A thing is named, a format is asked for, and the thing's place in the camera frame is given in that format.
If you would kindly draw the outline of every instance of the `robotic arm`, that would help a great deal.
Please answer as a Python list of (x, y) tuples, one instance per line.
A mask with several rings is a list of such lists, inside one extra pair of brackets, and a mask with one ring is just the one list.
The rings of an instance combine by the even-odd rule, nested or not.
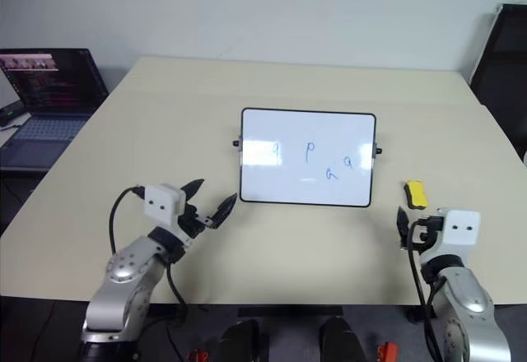
[(170, 273), (170, 265), (184, 256), (194, 238), (205, 227), (219, 227), (236, 203), (237, 195), (233, 194), (212, 217), (200, 216), (188, 200), (202, 183), (202, 179), (197, 179), (181, 189), (161, 184), (142, 190), (145, 214), (160, 224), (148, 236), (119, 250), (108, 262), (103, 284), (86, 311), (81, 334), (82, 361), (138, 358), (137, 341), (152, 291), (165, 269)]
[[(417, 220), (410, 228), (408, 223), (399, 208), (401, 247), (418, 251), (422, 277), (433, 290), (427, 307), (433, 308), (444, 325), (444, 361), (510, 362), (511, 352), (494, 319), (492, 299), (466, 267), (478, 239), (479, 213), (439, 210), (438, 216)], [(419, 235), (422, 243), (412, 241), (418, 225), (425, 229)]]

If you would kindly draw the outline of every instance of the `gray floor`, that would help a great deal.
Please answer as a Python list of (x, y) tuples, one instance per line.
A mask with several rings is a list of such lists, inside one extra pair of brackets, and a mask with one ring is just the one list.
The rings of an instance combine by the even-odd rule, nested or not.
[[(17, 199), (25, 200), (38, 180), (9, 179), (2, 183), (2, 227), (20, 208)], [(86, 303), (2, 297), (0, 360), (29, 361), (41, 328), (54, 306), (53, 314), (40, 339), (35, 361), (75, 360), (78, 339), (86, 312)], [(193, 348), (213, 351), (216, 339), (230, 325), (240, 321), (241, 306), (191, 306), (183, 327), (173, 329), (175, 342), (182, 353)], [(171, 313), (173, 306), (153, 306), (153, 317)], [(361, 340), (369, 360), (375, 361), (376, 347), (386, 341), (399, 346), (399, 361), (431, 360), (425, 347), (422, 325), (411, 324), (399, 306), (343, 306), (343, 314)], [(510, 343), (512, 360), (527, 361), (527, 305), (500, 306), (497, 321)], [(257, 317), (260, 328), (269, 335), (269, 360), (318, 361), (319, 327), (325, 316)], [(142, 360), (176, 361), (166, 339), (165, 324), (153, 326), (141, 339)]]

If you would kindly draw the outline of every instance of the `laptop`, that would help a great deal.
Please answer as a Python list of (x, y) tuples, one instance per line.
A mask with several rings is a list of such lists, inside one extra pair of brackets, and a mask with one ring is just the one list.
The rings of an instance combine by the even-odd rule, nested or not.
[(0, 148), (1, 171), (48, 171), (108, 96), (88, 49), (0, 49), (31, 114)]

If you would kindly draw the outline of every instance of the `laptop screen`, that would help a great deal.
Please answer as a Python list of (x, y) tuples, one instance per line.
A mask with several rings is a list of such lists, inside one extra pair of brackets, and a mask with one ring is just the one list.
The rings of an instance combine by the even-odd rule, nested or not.
[(93, 113), (108, 96), (88, 49), (0, 49), (0, 68), (31, 113)]

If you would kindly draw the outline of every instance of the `beige tabletop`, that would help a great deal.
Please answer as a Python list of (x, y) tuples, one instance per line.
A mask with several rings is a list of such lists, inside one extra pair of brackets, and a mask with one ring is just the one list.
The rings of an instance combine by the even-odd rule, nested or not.
[[(453, 72), (144, 58), (81, 130), (0, 240), (2, 295), (92, 297), (110, 257), (108, 215), (135, 184), (206, 182), (203, 214), (239, 186), (231, 141), (246, 106), (372, 112), (383, 154), (368, 208), (237, 202), (173, 270), (190, 303), (415, 304), (397, 207), (424, 182), (430, 209), (482, 213), (469, 265), (499, 304), (527, 302), (527, 171)], [(119, 247), (155, 223), (126, 197)], [(152, 302), (173, 303), (165, 279)]]

